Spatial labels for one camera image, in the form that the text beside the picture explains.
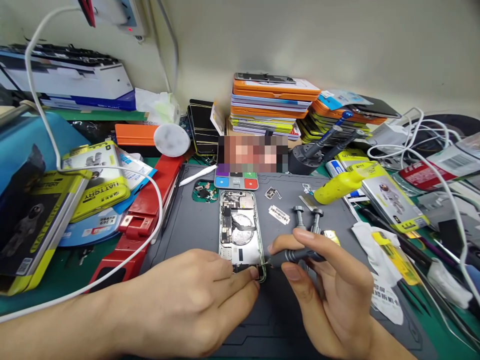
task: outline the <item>white cloth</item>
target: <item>white cloth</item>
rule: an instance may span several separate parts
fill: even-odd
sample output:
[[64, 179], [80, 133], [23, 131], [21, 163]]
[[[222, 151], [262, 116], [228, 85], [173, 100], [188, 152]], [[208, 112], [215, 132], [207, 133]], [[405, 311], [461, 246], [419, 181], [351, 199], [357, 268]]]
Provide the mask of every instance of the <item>white cloth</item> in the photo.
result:
[[437, 258], [432, 259], [426, 277], [447, 301], [462, 309], [469, 307], [472, 293], [460, 285]]
[[368, 256], [368, 262], [375, 272], [391, 288], [397, 285], [399, 280], [402, 278], [402, 274], [400, 274], [387, 254], [374, 240], [372, 233], [382, 232], [391, 241], [393, 246], [399, 247], [400, 243], [397, 235], [379, 227], [371, 226], [368, 222], [362, 221], [357, 222], [351, 229], [360, 243], [360, 246], [366, 252]]
[[371, 275], [375, 281], [371, 297], [374, 308], [385, 315], [392, 323], [402, 325], [404, 323], [404, 311], [400, 306], [399, 298], [382, 277], [373, 272]]

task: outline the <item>white wall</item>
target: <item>white wall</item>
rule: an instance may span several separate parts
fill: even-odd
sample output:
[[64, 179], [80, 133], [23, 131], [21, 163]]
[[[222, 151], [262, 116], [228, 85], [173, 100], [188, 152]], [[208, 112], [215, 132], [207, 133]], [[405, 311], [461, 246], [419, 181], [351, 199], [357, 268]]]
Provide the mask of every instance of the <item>white wall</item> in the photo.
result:
[[[27, 37], [49, 9], [72, 3], [1, 1]], [[176, 97], [183, 106], [196, 98], [227, 108], [233, 73], [260, 70], [379, 97], [400, 112], [419, 106], [480, 114], [476, 0], [163, 1], [179, 43]], [[170, 75], [171, 42], [151, 3]], [[78, 14], [56, 19], [42, 37], [116, 56], [135, 86], [165, 90], [151, 38], [139, 45], [108, 24], [89, 28]]]

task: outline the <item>red tool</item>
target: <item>red tool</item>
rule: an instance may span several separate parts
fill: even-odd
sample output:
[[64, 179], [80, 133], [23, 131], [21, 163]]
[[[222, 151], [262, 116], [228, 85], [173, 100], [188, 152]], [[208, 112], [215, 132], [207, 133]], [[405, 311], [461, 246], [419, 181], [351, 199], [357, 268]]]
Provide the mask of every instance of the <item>red tool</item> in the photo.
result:
[[[175, 179], [183, 162], [184, 159], [182, 157], [162, 156], [156, 163], [156, 173], [152, 179], [160, 189], [163, 202], [167, 200], [170, 191], [173, 190]], [[157, 192], [149, 182], [140, 190], [140, 193], [130, 206], [128, 214], [118, 227], [123, 235], [118, 241], [116, 248], [102, 259], [90, 283], [106, 275], [135, 252], [152, 234], [158, 221], [159, 201]], [[133, 259], [108, 279], [93, 287], [90, 292], [95, 292], [112, 284], [121, 283], [138, 276], [149, 246], [150, 245], [145, 246]]]

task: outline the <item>finger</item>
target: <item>finger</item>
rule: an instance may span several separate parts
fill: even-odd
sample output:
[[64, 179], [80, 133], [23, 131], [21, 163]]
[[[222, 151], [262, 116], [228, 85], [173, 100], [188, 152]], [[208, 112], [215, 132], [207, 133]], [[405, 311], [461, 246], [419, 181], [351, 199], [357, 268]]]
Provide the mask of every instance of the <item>finger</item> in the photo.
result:
[[222, 258], [209, 262], [208, 268], [213, 276], [213, 281], [228, 279], [234, 273], [232, 262]]
[[258, 296], [259, 283], [252, 280], [218, 308], [220, 344], [223, 344], [227, 336], [250, 314]]
[[191, 249], [184, 252], [183, 255], [188, 261], [204, 260], [204, 261], [211, 262], [217, 259], [221, 259], [218, 253], [213, 251], [203, 250], [203, 249]]
[[303, 249], [304, 247], [305, 246], [299, 243], [293, 235], [283, 234], [277, 236], [273, 243], [268, 246], [268, 251], [271, 255], [273, 255], [285, 249], [299, 250]]
[[308, 274], [297, 264], [285, 262], [281, 265], [298, 300], [303, 325], [313, 346], [322, 354], [339, 354], [341, 343], [335, 335], [325, 314], [322, 301]]
[[320, 299], [326, 300], [327, 297], [325, 295], [324, 280], [319, 274], [316, 275], [316, 283], [318, 285], [318, 295], [320, 296]]
[[293, 236], [299, 243], [325, 257], [345, 282], [362, 288], [373, 286], [369, 269], [328, 237], [298, 228], [293, 229]]
[[217, 306], [222, 305], [227, 299], [242, 290], [247, 284], [251, 283], [252, 280], [258, 279], [258, 277], [258, 269], [250, 266], [248, 269], [233, 274], [230, 278], [215, 281], [213, 284], [215, 303]]

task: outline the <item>black phone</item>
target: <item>black phone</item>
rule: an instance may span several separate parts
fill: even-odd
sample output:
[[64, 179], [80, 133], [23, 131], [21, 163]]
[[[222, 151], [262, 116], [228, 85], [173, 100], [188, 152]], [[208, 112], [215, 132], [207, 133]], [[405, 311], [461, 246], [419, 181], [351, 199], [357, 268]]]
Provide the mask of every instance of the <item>black phone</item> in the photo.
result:
[[257, 81], [279, 84], [296, 84], [297, 82], [289, 76], [270, 75], [270, 74], [251, 74], [247, 72], [236, 72], [235, 79], [246, 81]]
[[378, 116], [378, 117], [387, 117], [387, 118], [395, 118], [400, 119], [402, 116], [390, 105], [388, 105], [385, 101], [360, 95], [365, 100], [373, 103], [373, 105], [364, 105], [364, 104], [354, 104], [349, 105], [348, 107], [357, 114], [368, 115], [368, 116]]

